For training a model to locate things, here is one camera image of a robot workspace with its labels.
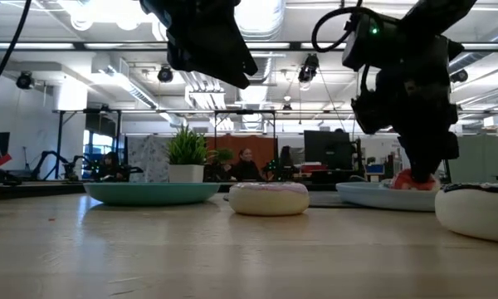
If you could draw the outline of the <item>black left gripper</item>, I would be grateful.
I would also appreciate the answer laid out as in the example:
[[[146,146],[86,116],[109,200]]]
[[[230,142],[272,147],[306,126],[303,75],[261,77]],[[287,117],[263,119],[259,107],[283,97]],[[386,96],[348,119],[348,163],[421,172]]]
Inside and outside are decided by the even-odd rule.
[[[139,0],[165,26],[169,65],[196,71],[240,89],[258,71],[234,18],[238,0]]]

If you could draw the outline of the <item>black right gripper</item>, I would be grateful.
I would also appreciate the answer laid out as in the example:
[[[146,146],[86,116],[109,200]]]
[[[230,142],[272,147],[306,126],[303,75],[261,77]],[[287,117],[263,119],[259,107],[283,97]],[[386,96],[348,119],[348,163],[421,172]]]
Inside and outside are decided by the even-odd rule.
[[[364,133],[391,126],[399,134],[415,183],[430,181],[439,159],[459,156],[457,137],[449,131],[458,116],[450,102],[448,64],[463,50],[460,42],[440,36],[422,45],[401,45],[399,61],[378,68],[372,90],[362,74],[360,95],[351,102]]]

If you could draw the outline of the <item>red frosted donut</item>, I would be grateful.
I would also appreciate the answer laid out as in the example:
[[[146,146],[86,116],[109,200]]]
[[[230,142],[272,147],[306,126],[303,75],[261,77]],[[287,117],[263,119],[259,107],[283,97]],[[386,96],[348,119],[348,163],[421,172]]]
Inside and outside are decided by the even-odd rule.
[[[391,180],[389,188],[419,191],[438,191],[441,188],[441,183],[432,174],[429,175],[426,182],[416,182],[412,178],[412,170],[404,169]]]

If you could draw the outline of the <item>chocolate frosted donut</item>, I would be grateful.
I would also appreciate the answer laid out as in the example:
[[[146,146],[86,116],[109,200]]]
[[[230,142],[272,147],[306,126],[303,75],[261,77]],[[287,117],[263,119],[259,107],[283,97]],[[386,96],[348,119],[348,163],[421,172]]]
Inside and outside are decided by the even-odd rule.
[[[454,233],[498,242],[498,184],[447,184],[436,194],[435,214]]]

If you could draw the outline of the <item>light blue round plate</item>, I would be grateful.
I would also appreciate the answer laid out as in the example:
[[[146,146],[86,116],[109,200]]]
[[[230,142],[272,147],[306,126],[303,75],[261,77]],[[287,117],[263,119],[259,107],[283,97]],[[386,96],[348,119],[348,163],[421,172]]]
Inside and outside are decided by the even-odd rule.
[[[338,183],[335,187],[347,203],[400,211],[435,211],[436,191],[388,189],[370,182]]]

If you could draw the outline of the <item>grey partition panel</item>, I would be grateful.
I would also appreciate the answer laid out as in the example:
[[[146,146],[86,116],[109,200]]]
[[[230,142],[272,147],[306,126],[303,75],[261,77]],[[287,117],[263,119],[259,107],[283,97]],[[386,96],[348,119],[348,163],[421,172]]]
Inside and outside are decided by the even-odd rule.
[[[498,182],[497,136],[462,136],[458,143],[459,158],[450,163],[454,183]]]

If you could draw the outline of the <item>black computer monitor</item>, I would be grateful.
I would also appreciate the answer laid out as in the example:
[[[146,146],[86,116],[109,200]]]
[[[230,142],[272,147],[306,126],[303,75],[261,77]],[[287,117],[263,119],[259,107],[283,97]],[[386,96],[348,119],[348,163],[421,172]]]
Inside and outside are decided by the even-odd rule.
[[[353,168],[353,146],[344,131],[304,131],[305,162],[319,162],[328,169]]]

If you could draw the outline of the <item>green plant in white pot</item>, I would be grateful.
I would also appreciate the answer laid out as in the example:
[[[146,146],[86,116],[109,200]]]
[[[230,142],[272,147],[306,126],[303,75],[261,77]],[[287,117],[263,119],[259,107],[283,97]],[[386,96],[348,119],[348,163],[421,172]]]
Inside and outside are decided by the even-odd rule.
[[[181,125],[168,142],[168,181],[170,183],[202,183],[208,157],[204,135]]]

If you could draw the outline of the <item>person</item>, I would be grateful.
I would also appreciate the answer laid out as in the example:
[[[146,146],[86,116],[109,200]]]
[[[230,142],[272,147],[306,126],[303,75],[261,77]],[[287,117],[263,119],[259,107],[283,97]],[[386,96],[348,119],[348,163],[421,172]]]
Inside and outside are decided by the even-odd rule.
[[[104,155],[99,168],[93,174],[95,181],[101,182],[128,182],[129,175],[120,165],[118,155],[111,151]]]
[[[237,181],[263,181],[261,171],[252,158],[250,149],[242,149],[239,152],[239,160],[230,170],[230,174]]]

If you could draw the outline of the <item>green round plate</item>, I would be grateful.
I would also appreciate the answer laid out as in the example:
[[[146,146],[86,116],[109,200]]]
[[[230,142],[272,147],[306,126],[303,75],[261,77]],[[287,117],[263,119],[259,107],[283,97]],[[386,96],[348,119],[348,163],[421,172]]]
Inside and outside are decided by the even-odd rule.
[[[215,183],[84,183],[93,198],[112,206],[171,206],[203,203],[219,190]]]

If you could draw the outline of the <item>silver ventilation duct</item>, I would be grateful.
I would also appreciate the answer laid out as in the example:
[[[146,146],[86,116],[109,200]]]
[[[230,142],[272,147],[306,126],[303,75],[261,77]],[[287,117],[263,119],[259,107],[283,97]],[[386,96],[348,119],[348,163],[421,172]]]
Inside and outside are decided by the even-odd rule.
[[[278,38],[286,14],[286,0],[241,0],[234,10],[238,28],[246,41]]]

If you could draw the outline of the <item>orange partition wall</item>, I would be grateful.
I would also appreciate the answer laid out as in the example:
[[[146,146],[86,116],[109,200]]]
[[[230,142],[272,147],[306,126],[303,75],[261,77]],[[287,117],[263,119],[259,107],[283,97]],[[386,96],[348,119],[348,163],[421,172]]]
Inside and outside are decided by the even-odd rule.
[[[210,150],[219,150],[220,158],[230,164],[239,160],[239,152],[249,149],[252,160],[257,166],[262,167],[275,158],[275,140],[259,135],[221,135],[206,137],[207,147]]]

